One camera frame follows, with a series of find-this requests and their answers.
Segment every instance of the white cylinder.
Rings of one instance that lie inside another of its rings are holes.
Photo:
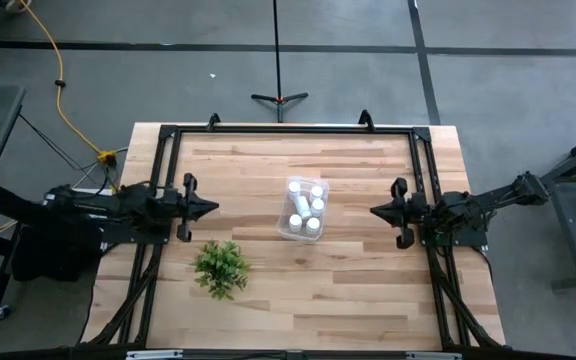
[[[324,201],[321,199],[313,200],[312,205],[310,205],[310,212],[312,213],[312,216],[319,217],[323,211]]]
[[[308,235],[316,235],[319,232],[321,222],[317,218],[312,218],[306,223],[306,233]]]
[[[306,200],[305,196],[299,196],[295,199],[295,207],[297,208],[297,213],[301,216],[302,220],[308,220],[312,217],[310,205],[308,205],[308,200]]]
[[[301,194],[301,185],[299,185],[297,181],[291,181],[290,184],[288,184],[288,197],[296,200],[299,194]]]
[[[290,216],[288,220],[288,226],[290,227],[290,231],[292,232],[300,232],[301,231],[301,216],[298,214],[294,214]]]
[[[310,189],[310,202],[321,199],[322,196],[324,196],[324,189],[321,186],[315,185]]]

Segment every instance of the tripod base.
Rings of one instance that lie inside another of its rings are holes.
[[[255,100],[270,101],[273,104],[275,104],[277,106],[277,122],[283,123],[284,122],[284,105],[286,105],[286,103],[288,103],[288,101],[290,101],[290,100],[307,98],[308,93],[301,93],[301,94],[290,95],[290,96],[286,96],[286,97],[282,96],[282,97],[278,97],[278,98],[265,96],[265,95],[257,95],[257,94],[252,94],[250,97],[252,99],[255,99]]]

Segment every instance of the concrete floor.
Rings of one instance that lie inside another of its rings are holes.
[[[58,40],[271,44],[269,0],[34,1]],[[418,0],[428,46],[576,48],[576,0]],[[286,44],[414,45],[405,0],[279,0]],[[0,39],[39,40],[28,16],[0,12]],[[64,108],[104,148],[126,146],[137,121],[272,122],[249,99],[274,94],[264,52],[64,51]],[[288,122],[428,124],[416,55],[285,53],[284,93],[311,97]],[[429,56],[442,124],[456,125],[471,187],[481,192],[530,169],[544,173],[576,144],[576,57]],[[91,151],[58,118],[52,51],[0,49],[0,84],[27,88],[23,113],[82,163]],[[52,170],[48,172],[46,164]],[[19,122],[0,161],[0,184],[40,199],[73,183],[72,171]],[[507,343],[576,355],[576,290],[552,206],[505,209],[489,232],[495,291]],[[94,273],[77,283],[13,283],[18,309],[0,323],[0,351],[74,344],[86,320]]]

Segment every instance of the artificial plant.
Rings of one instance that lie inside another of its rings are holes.
[[[201,287],[209,286],[211,296],[219,300],[224,297],[234,300],[230,294],[232,289],[243,290],[248,282],[250,265],[241,256],[239,245],[232,241],[221,245],[209,241],[191,265],[195,266],[195,273],[201,273],[195,282]]]

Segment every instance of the butcher block tabletop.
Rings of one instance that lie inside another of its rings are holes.
[[[160,125],[135,124],[122,184],[150,178]],[[442,191],[469,190],[456,128],[430,130]],[[430,184],[421,144],[419,150],[425,184]],[[397,249],[399,231],[369,212],[391,201],[395,178],[414,184],[412,169],[408,140],[401,135],[184,133],[175,187],[183,189],[183,175],[190,172],[198,181],[197,194],[220,206],[192,224],[192,242],[171,234],[164,246],[147,346],[440,349],[424,248],[416,243]],[[321,178],[330,186],[323,235],[315,243],[277,234],[286,179],[292,175]],[[432,201],[432,194],[427,196]],[[234,301],[211,299],[194,282],[190,263],[210,240],[235,241],[252,265],[248,286],[233,293]],[[84,341],[125,299],[135,248],[119,245],[101,260]],[[454,255],[465,303],[503,343],[485,261],[470,248],[455,248]],[[452,307],[447,311],[457,339]]]

